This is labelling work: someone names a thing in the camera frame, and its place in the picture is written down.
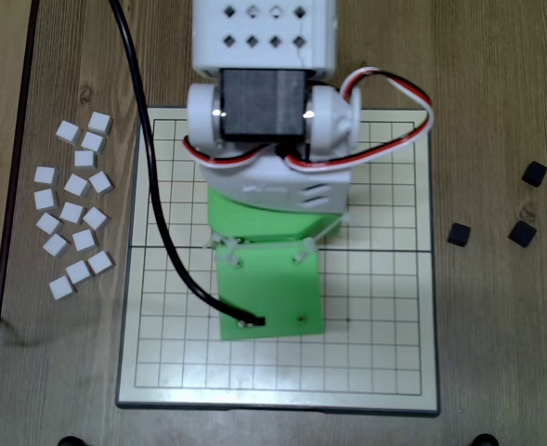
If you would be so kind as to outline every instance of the white cube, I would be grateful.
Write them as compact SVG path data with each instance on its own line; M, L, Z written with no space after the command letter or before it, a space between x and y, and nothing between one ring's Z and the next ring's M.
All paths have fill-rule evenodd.
M67 279L67 276L61 276L49 285L52 296L54 296L54 300L59 300L68 295L72 295L75 291L72 288L69 279Z
M75 243L75 249L78 252L89 251L98 246L94 234L91 230L82 230L72 235L72 241Z
M94 111L91 114L91 119L89 120L87 128L91 132L99 133L106 137L112 129L112 119L107 114Z
M69 247L69 242L60 237L58 234L54 234L46 243L44 243L44 250L53 257L60 257L65 254L65 251Z
M81 223L81 217L85 212L85 208L79 204L66 202L62 206L62 212L60 212L60 219L64 221L70 221L71 223L76 223L77 225Z
M75 151L75 167L78 169L95 169L96 154L92 151Z
M46 234L53 235L59 232L62 223L47 212L44 212L35 226L43 230Z
M91 279L91 272L89 272L89 268L83 260L73 263L66 270L73 285L78 285L87 279Z
M81 133L81 128L77 125L63 121L60 123L59 130L57 130L57 137L74 146L79 141Z
M114 189L114 186L110 183L110 179L103 171L98 172L89 178L89 182L97 193L108 193Z
M101 274L114 266L108 254L106 254L106 251L100 251L95 256L89 257L87 263L89 263L89 266L96 275Z
M54 167L43 167L38 165L35 169L34 183L47 184L54 186L59 179L59 171Z
M39 190L33 193L35 199L35 208L38 211L49 211L59 207L57 194L51 189Z
M87 193L90 189L91 184L89 184L86 179L78 177L75 174L72 174L69 177L69 181L67 181L67 184L65 184L65 190L72 193L73 195L77 195L78 197L87 196Z
M87 211L87 214L84 215L84 222L87 223L92 230L98 232L110 222L110 219L99 209L92 207Z
M85 133L84 140L81 143L82 148L92 151L97 155L102 154L104 146L106 146L106 139L90 132Z

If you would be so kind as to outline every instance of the red white black wire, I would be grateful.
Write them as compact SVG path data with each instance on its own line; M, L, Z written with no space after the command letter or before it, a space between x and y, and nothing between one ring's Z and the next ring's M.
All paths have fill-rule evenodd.
M366 67L355 70L349 74L347 78L345 78L343 84L341 85L339 93L342 98L346 102L349 102L352 91L359 84L359 82L373 75L382 75L386 77L392 86L421 105L427 112L425 120L407 135L393 139L376 147L370 147L365 151L353 153L341 158L308 161L302 159L297 152L290 153L285 157L284 161L292 170L304 173L316 173L353 168L358 164L367 163L374 158L378 158L379 156L386 155L387 153L413 144L430 131L434 125L434 110L432 108L432 101L420 87L400 76L397 76L396 74L392 74L391 72L385 72L375 67ZM231 158L211 158L192 147L188 138L184 139L184 146L189 151L190 157L197 163L210 168L227 169L241 167L253 162L258 157L261 149L267 145L259 146L242 155Z

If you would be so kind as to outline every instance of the white grid mat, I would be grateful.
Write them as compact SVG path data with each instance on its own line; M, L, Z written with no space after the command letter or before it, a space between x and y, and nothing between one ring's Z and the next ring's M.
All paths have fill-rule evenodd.
M181 139L184 109L150 109L163 210L193 278L217 296L207 188ZM422 111L364 111L360 144L409 132ZM121 404L437 411L428 141L354 171L349 225L319 252L325 333L223 342L189 294L150 209L139 143Z

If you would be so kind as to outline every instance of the wooden table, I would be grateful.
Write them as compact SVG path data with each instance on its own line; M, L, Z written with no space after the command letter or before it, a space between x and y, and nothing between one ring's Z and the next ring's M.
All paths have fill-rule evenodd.
M190 0L125 2L149 103L184 105ZM442 413L433 419L265 411L116 408L137 110L107 1L41 0L0 328L0 445L52 445L75 434L93 445L466 445L482 431L501 444L547 445L547 0L341 0L339 70L372 64L434 100L436 317ZM364 105L410 106L370 81ZM33 174L72 150L62 119L115 117L99 160L116 190L96 205L111 216L102 242L117 268L54 302L47 284L73 261L41 249ZM518 218L538 229L522 249ZM473 228L462 249L452 222Z

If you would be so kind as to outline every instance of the green plastic base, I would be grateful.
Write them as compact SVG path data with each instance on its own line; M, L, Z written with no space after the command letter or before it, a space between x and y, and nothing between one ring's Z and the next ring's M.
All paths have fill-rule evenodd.
M302 246L281 247L306 237L316 237L340 218L336 214L300 214L270 211L234 202L209 189L209 224L214 233L258 243L254 249L238 249L241 266L217 264L219 298L238 308L266 318L263 327L240 327L229 316L221 316L221 338L225 340L323 332L319 258L312 254L301 263L293 257ZM339 226L328 235L337 233ZM216 248L225 256L226 246Z
M240 327L221 315L224 340L272 336L317 335L324 329L319 284L319 259L308 256L302 263L293 261L298 248L238 250L241 266L217 264L219 298L238 308L266 318L263 327ZM216 248L224 256L227 247Z
M339 217L337 214L300 214L259 209L234 202L216 190L209 189L209 224L212 230L246 242L303 240L316 236Z

